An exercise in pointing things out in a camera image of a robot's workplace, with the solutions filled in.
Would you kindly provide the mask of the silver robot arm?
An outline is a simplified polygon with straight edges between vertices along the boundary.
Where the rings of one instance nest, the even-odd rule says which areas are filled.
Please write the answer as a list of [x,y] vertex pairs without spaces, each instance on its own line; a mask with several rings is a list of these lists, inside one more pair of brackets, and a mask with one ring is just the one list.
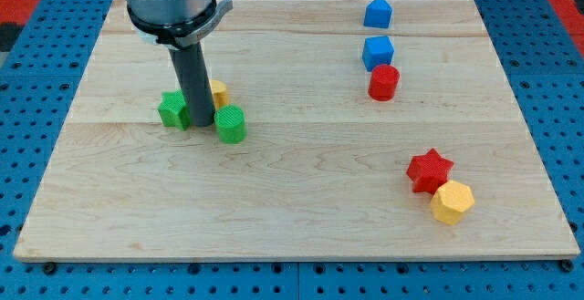
[[184,50],[209,36],[233,9],[232,0],[126,0],[136,32],[144,41]]

